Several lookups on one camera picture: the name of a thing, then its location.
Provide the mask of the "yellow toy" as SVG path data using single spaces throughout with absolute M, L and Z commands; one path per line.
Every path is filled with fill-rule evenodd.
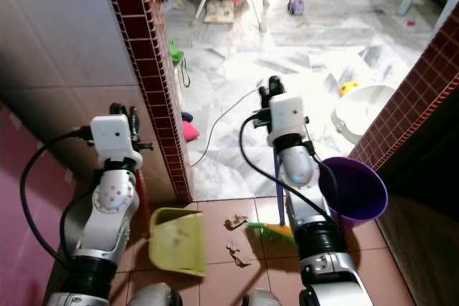
M 345 82 L 344 84 L 341 84 L 340 89 L 339 89 L 339 94 L 341 97 L 344 97 L 349 92 L 357 89 L 358 86 L 360 86 L 360 83 L 358 83 L 357 81 Z

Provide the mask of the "small crumpled paper scrap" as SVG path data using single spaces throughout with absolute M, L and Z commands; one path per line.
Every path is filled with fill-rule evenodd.
M 229 231 L 234 231 L 241 226 L 248 224 L 248 220 L 248 216 L 234 214 L 226 218 L 224 221 L 224 227 Z

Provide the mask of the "blue-handled green broom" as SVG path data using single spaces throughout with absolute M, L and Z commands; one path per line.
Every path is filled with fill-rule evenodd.
M 246 229 L 262 239 L 272 242 L 292 244 L 295 246 L 295 239 L 292 229 L 286 224 L 285 217 L 285 189 L 275 183 L 276 208 L 278 209 L 278 220 L 270 223 L 249 223 Z

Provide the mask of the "white plastic basin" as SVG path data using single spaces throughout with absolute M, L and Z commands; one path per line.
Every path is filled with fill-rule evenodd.
M 331 112 L 332 125 L 346 141 L 357 145 L 394 91 L 393 86 L 386 84 L 358 86 L 335 103 Z

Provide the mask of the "purple plastic bucket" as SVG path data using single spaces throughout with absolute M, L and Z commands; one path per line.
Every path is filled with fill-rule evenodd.
M 345 228 L 376 220 L 387 210 L 387 186 L 373 168 L 347 156 L 330 156 L 323 162 L 335 175 L 338 189 L 324 169 L 319 171 L 319 189 L 332 217 L 340 214 Z

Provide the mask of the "grey right robot leg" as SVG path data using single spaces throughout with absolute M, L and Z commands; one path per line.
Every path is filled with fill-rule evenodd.
M 281 306 L 281 302 L 270 290 L 255 289 L 243 297 L 242 306 Z

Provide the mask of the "green hanging item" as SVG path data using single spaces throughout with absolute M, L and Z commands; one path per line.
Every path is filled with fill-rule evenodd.
M 184 54 L 184 51 L 175 47 L 175 41 L 173 39 L 169 40 L 169 53 L 171 56 L 171 63 L 173 63 L 175 67 L 175 73 L 179 77 L 181 85 L 189 87 L 191 80 L 186 69 L 186 54 Z

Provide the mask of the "yellow-green dustpan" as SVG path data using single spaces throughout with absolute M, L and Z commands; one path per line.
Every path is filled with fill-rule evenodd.
M 174 207 L 154 210 L 142 172 L 137 175 L 140 209 L 147 224 L 148 260 L 160 270 L 206 276 L 203 212 Z

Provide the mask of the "flat beige box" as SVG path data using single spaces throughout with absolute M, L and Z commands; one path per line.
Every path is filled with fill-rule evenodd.
M 232 0 L 209 0 L 204 5 L 206 24 L 233 24 L 236 5 Z

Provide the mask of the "grey robot leg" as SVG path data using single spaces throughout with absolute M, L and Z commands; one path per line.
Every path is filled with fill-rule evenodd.
M 270 290 L 255 289 L 243 297 L 242 306 L 281 306 L 281 302 Z
M 164 282 L 142 287 L 127 306 L 183 306 L 181 295 Z

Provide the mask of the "small purple bag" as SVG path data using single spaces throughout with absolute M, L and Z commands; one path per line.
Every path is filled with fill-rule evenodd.
M 305 11 L 305 0 L 288 0 L 286 11 L 293 16 L 301 16 Z

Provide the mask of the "long crumpled paper scrap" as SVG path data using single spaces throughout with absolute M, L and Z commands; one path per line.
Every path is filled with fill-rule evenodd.
M 237 267 L 248 267 L 254 260 L 252 257 L 244 256 L 242 250 L 234 241 L 227 242 L 226 250 L 229 251 L 229 255 L 232 257 Z

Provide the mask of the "grey left robot leg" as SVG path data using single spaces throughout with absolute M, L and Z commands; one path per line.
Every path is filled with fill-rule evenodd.
M 164 282 L 142 287 L 127 306 L 183 306 L 181 295 Z

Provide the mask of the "pink object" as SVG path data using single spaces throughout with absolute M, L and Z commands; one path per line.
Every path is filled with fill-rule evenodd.
M 197 127 L 193 123 L 188 122 L 188 120 L 183 120 L 181 125 L 183 125 L 183 136 L 186 142 L 194 141 L 200 136 Z

